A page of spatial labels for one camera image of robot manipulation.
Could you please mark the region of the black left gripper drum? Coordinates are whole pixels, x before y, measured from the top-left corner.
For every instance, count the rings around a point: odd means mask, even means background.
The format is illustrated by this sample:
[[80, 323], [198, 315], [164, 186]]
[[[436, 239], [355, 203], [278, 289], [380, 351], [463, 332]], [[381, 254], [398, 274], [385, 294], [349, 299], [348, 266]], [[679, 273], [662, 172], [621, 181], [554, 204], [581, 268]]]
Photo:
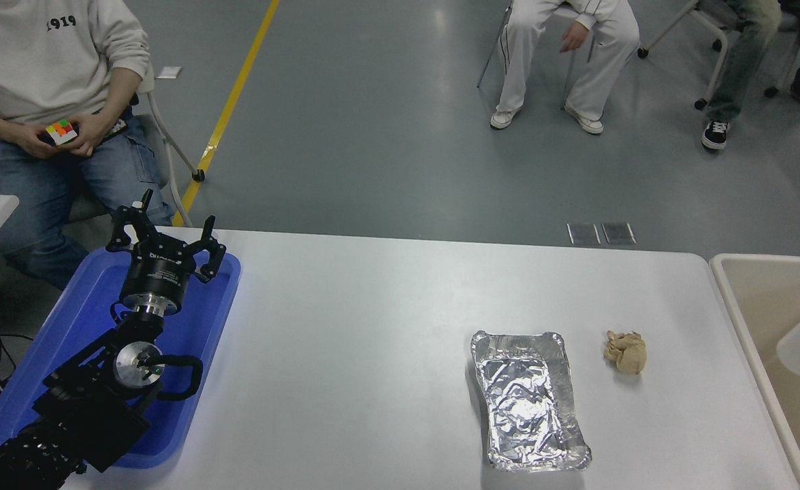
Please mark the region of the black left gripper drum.
[[194, 271], [193, 255], [181, 251], [130, 249], [130, 267], [119, 293], [127, 307], [138, 304], [139, 298], [162, 297], [173, 307], [181, 307], [190, 275]]

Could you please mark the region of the person's left hand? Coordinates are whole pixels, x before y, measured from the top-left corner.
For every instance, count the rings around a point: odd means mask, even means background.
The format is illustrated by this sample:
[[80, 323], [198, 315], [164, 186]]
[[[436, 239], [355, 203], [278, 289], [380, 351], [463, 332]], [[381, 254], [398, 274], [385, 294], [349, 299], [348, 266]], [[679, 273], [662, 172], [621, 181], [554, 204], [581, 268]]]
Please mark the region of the person's left hand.
[[104, 137], [110, 132], [117, 116], [111, 115], [108, 110], [98, 114], [75, 114], [67, 118], [70, 123], [77, 125], [77, 137], [72, 142], [64, 144], [61, 149], [76, 157], [91, 157]]
[[573, 52], [574, 50], [583, 46], [584, 41], [588, 37], [590, 29], [580, 22], [573, 21], [570, 26], [562, 34], [560, 52]]

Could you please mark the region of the person's right hand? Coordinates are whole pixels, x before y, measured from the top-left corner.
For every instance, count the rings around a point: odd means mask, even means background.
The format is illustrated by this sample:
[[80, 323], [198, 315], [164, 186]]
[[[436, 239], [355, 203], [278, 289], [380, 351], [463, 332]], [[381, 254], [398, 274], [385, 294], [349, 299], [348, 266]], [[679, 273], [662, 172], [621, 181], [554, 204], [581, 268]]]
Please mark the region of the person's right hand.
[[40, 140], [39, 137], [42, 133], [43, 130], [39, 125], [12, 123], [8, 141], [19, 146], [19, 148], [36, 159], [53, 158], [61, 149], [58, 146], [52, 146]]

